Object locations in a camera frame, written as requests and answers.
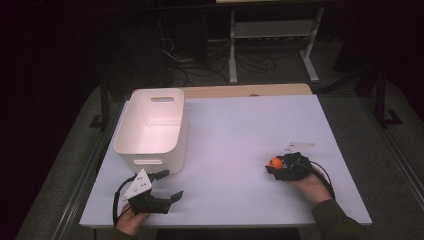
green sleeve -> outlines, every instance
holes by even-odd
[[[108,240],[136,240],[137,237],[123,233],[117,229],[113,229],[112,233],[107,238]]]
[[[324,201],[312,209],[322,240],[374,240],[367,228],[346,216],[335,200]]]

human hand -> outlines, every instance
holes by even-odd
[[[130,204],[127,203],[122,208],[121,216],[118,218],[115,228],[131,236],[135,236],[140,224],[149,216],[150,213],[139,213],[135,215]]]
[[[312,173],[310,173],[306,178],[302,180],[285,182],[296,186],[301,191],[306,200],[308,200],[314,206],[318,203],[332,199],[330,193],[328,192],[324,184],[321,182],[321,180]]]

dark background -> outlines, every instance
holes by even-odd
[[[101,3],[112,9],[152,4]],[[15,237],[79,110],[102,80],[117,101],[131,89],[169,86],[166,58],[153,27],[158,19],[164,24],[162,34],[198,58],[205,54],[206,39],[228,37],[225,11],[190,16],[171,12],[166,18],[87,11],[96,7],[96,1],[1,2],[1,136],[6,153],[1,167],[1,239]],[[346,40],[337,70],[353,71],[378,56],[387,78],[404,91],[422,119],[423,10],[422,4],[405,1],[364,8],[337,5],[326,9],[318,35]],[[193,21],[194,16],[200,20]],[[246,11],[244,17],[250,16]],[[134,41],[144,44],[129,47]]]

dark floor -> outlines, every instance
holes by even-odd
[[[93,117],[100,114],[98,86],[105,73],[114,72],[115,79],[137,77],[132,72],[134,66],[121,61],[122,57],[133,57],[132,62],[136,63],[143,59],[137,54],[133,56],[131,51],[108,45],[118,40],[122,43],[122,39],[108,37],[110,32],[126,39],[124,43],[128,46],[135,41],[119,24],[111,24],[120,16],[88,18],[93,15],[80,11],[76,2],[1,4],[4,21],[0,24],[2,33],[7,33],[0,40],[1,61],[5,66],[1,74],[7,79],[2,101],[8,113],[2,136],[9,143],[2,172],[1,188],[8,198],[2,198],[1,217],[6,225],[1,238],[13,239],[27,217],[18,239],[91,239],[93,230],[78,226],[83,202],[71,200],[77,199],[72,198],[73,191],[84,180],[81,173],[86,169],[87,159],[92,158],[95,146],[104,144],[99,139],[107,138],[99,128],[89,127]],[[344,72],[333,71],[344,41],[325,38],[319,39],[311,57],[320,83],[308,81],[300,61],[298,50],[304,40],[280,39],[238,43],[239,84],[304,82],[313,91],[325,88],[346,76]],[[104,45],[99,45],[99,39],[105,40]],[[198,57],[192,52],[176,52],[187,63],[169,65],[173,69],[172,81],[160,75],[160,84],[143,82],[135,87],[157,87],[170,82],[175,87],[226,85],[227,49],[215,52],[225,46],[225,41],[209,45],[208,53],[214,53],[207,58],[209,65],[204,65],[205,61],[200,64],[189,61],[193,55]],[[264,54],[267,49],[272,52]],[[146,53],[149,49],[137,49],[134,53],[140,51]],[[111,61],[108,64],[99,61],[104,59]],[[151,74],[157,72],[160,69],[152,69]],[[423,121],[416,109],[411,109],[408,94],[389,82],[386,106],[399,114],[403,124],[381,128],[374,121],[374,93],[358,98],[354,93],[358,81],[359,78],[354,78],[319,97],[374,221],[372,230],[380,239],[422,239],[424,232],[419,226],[424,225],[423,206],[416,200],[420,194],[414,194],[413,190],[419,193],[419,184],[424,182]],[[127,84],[134,87],[131,81]],[[120,98],[124,90],[114,88],[113,97]],[[87,179],[88,184],[94,181]],[[72,221],[66,222],[63,216]],[[153,239],[156,231],[143,229],[140,234]],[[300,229],[300,234],[302,239],[318,236],[313,227]],[[100,230],[97,239],[106,235],[106,230]]]

gray floor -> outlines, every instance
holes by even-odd
[[[238,84],[307,83],[312,90],[318,90],[345,76],[344,73],[332,71],[342,42],[316,43],[311,55],[320,77],[320,82],[316,84],[309,82],[298,54],[304,42],[283,43],[268,42],[259,49],[261,54],[255,53],[258,50],[257,42],[240,47],[237,55]],[[280,47],[266,48],[271,45]],[[271,49],[272,54],[264,54],[266,49]],[[175,70],[175,78],[179,79],[174,82],[175,87],[184,84],[224,85],[228,81],[226,57],[219,58],[211,65],[212,69],[222,74],[193,69],[193,66],[198,65],[187,63],[180,65],[183,69]],[[356,83],[357,80],[353,80],[329,94],[319,95],[319,99],[373,220],[370,229],[378,239],[424,239],[423,208],[409,183],[411,175],[403,170],[406,162],[417,179],[424,178],[424,123],[409,108],[399,89],[388,84],[387,108],[395,110],[403,124],[381,128],[373,117],[373,95],[357,97],[353,92]],[[89,128],[92,118],[100,114],[99,109],[99,92],[96,90],[81,110],[17,239],[107,237],[108,230],[93,231],[78,224],[84,210],[83,200],[95,177],[95,173],[87,170],[88,162],[95,164],[95,156],[99,154],[93,153],[93,149],[97,153],[101,151],[96,146],[104,145],[104,139],[108,136],[107,131]],[[85,186],[88,190],[81,192],[75,189],[76,186]],[[299,231],[303,240],[319,239],[314,226]],[[154,239],[155,234],[155,229],[142,229],[139,236],[141,239]]]

